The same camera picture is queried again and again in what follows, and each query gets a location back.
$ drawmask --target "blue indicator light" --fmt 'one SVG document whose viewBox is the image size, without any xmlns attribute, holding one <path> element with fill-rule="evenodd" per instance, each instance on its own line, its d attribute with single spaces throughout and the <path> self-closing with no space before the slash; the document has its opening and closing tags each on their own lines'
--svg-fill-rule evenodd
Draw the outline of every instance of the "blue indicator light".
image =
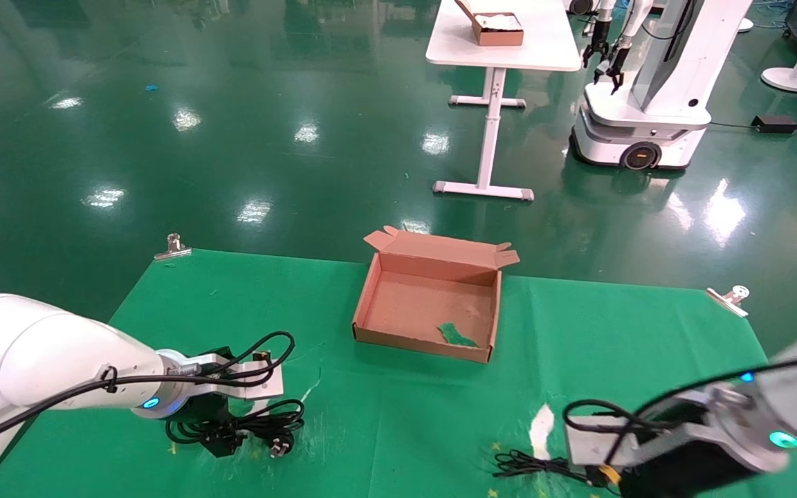
<svg viewBox="0 0 797 498">
<path fill-rule="evenodd" d="M 772 432 L 771 435 L 769 435 L 769 439 L 771 439 L 772 443 L 781 448 L 797 448 L 797 439 L 785 432 Z"/>
</svg>

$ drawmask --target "green epoxy floor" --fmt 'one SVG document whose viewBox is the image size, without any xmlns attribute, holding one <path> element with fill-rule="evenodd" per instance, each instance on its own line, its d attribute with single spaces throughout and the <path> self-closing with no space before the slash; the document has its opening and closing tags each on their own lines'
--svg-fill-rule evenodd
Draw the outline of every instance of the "green epoxy floor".
<svg viewBox="0 0 797 498">
<path fill-rule="evenodd" d="M 0 0 L 0 291 L 106 320 L 171 231 L 368 261 L 361 237 L 392 224 L 510 241 L 515 274 L 746 284 L 765 351 L 797 338 L 797 135 L 715 127 L 674 176 L 588 167 L 567 135 L 589 73 L 511 71 L 506 94 L 529 108 L 503 111 L 494 182 L 537 201 L 435 196 L 435 180 L 475 180 L 484 128 L 483 108 L 446 103 L 480 92 L 483 72 L 424 60 L 436 10 Z M 738 37 L 714 120 L 797 119 L 797 95 L 758 78 L 794 63 L 779 35 Z"/>
</svg>

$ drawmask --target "cardboard box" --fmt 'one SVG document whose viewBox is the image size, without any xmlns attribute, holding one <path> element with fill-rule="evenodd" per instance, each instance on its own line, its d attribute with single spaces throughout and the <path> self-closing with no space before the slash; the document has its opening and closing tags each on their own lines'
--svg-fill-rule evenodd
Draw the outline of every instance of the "cardboard box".
<svg viewBox="0 0 797 498">
<path fill-rule="evenodd" d="M 494 246 L 393 227 L 365 242 L 378 252 L 352 318 L 356 340 L 489 362 L 500 317 L 500 268 L 519 261 L 515 251 L 506 251 L 509 243 Z M 445 327 L 459 332 L 460 340 L 449 342 Z M 475 346 L 460 345 L 469 340 Z"/>
<path fill-rule="evenodd" d="M 472 22 L 472 32 L 475 34 L 475 41 L 479 45 L 494 47 L 494 46 L 518 46 L 524 40 L 524 28 L 522 23 L 518 21 L 515 14 L 512 12 L 473 12 L 472 7 L 469 6 L 468 0 L 455 0 L 459 8 L 463 10 L 469 20 Z M 515 25 L 518 29 L 491 29 L 483 26 L 481 18 L 490 18 L 494 16 L 507 16 L 515 20 Z"/>
</svg>

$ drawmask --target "white paper scrap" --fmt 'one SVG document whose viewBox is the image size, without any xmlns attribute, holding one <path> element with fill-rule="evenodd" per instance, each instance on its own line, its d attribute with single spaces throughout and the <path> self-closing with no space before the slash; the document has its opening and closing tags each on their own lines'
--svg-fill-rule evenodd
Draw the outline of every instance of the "white paper scrap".
<svg viewBox="0 0 797 498">
<path fill-rule="evenodd" d="M 475 16 L 475 20 L 478 21 L 478 24 L 482 25 L 482 28 L 494 29 L 496 31 L 522 30 L 522 25 L 519 24 L 515 16 L 506 16 L 503 14 L 497 14 L 496 16 L 477 15 Z"/>
</svg>

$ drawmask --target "white table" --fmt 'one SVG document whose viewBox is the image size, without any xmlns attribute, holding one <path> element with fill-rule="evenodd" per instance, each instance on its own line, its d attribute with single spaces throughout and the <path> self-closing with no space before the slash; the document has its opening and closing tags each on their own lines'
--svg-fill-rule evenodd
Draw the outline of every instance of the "white table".
<svg viewBox="0 0 797 498">
<path fill-rule="evenodd" d="M 567 23 L 562 0 L 472 0 L 474 12 L 513 12 L 524 29 L 524 42 L 518 47 L 480 47 L 475 42 L 469 18 L 455 0 L 442 0 L 436 26 L 432 29 L 426 60 L 449 66 L 484 67 L 481 97 L 451 95 L 451 104 L 487 105 L 482 157 L 478 183 L 436 182 L 435 192 L 454 192 L 534 201 L 531 189 L 491 185 L 500 107 L 525 107 L 521 98 L 503 98 L 506 70 L 576 71 L 580 54 Z"/>
</svg>

